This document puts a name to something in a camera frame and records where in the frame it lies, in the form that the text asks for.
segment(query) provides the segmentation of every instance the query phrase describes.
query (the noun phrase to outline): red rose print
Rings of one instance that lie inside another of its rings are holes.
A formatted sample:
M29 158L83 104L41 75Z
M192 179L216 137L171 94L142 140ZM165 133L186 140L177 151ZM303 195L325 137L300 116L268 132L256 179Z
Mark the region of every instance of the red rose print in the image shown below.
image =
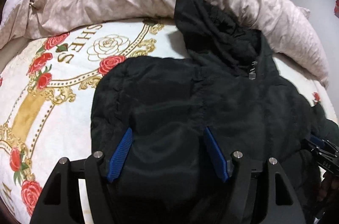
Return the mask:
M313 92L313 97L314 97L314 103L317 104L320 102L320 95L318 92Z
M32 74L35 71L41 70L48 60L53 58L52 53L44 53L39 58L37 58L29 67L27 74Z
M12 171L18 171L21 166L20 151L16 147L11 150L10 166Z
M51 81L52 74L51 73L43 73L40 75L37 82L37 89L43 89L46 85Z
M45 42L45 49L49 50L53 48L54 46L62 43L68 36L69 36L69 32L59 35L59 36L49 37Z
M100 62L98 72L106 75L108 71L110 71L118 63L122 63L124 60L126 60L126 57L123 55L107 57Z
M42 188L36 181L25 180L21 187L21 198L26 205L27 213L32 216L35 205L37 204Z

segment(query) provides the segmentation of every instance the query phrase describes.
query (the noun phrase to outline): bed sheet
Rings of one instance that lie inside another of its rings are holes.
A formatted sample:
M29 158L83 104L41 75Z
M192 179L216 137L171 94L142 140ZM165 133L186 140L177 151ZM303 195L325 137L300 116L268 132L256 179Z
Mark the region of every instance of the bed sheet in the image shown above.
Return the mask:
M61 157L91 153L90 112L102 76L125 58L188 57L172 20L133 19L95 24L29 42L2 72L0 87L0 196L28 224L50 172ZM284 55L274 61L311 105L336 115L321 84ZM93 223L79 181L86 224Z

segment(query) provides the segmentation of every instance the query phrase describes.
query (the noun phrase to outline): metal bolt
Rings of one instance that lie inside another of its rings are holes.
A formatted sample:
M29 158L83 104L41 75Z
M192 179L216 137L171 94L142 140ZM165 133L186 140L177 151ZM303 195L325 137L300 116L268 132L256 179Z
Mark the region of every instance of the metal bolt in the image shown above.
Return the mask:
M269 160L268 160L272 165L275 165L278 163L277 159L275 159L274 157L271 157Z
M62 165L66 164L67 163L67 158L66 157L60 158L59 163L62 164Z
M100 158L101 156L103 156L103 153L102 153L102 151L96 151L95 153L93 153L93 156L95 158Z
M241 157L243 157L243 154L242 154L241 151L235 151L235 152L233 152L233 156L234 156L235 158L240 159Z

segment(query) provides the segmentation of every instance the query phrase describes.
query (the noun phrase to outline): black hooded jacket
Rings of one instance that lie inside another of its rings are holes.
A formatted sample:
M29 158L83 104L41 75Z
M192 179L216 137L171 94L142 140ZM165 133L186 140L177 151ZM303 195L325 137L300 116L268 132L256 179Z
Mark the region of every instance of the black hooded jacket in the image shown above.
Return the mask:
M121 175L109 185L121 223L215 223L227 183L203 144L207 126L229 154L277 158L307 214L320 173L300 141L312 133L339 144L338 126L279 76L261 31L204 0L177 0L174 19L191 59L127 59L94 95L92 150L106 154L103 175L122 134L133 131Z

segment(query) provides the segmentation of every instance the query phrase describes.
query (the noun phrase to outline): jacket zipper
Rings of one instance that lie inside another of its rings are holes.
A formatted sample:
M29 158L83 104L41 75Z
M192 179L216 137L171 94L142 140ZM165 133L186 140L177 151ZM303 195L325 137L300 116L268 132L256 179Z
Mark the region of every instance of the jacket zipper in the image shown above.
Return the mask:
M252 68L250 69L250 73L249 73L250 80L255 80L255 77L256 77L255 67L257 66L257 64L258 64L257 61L252 62Z

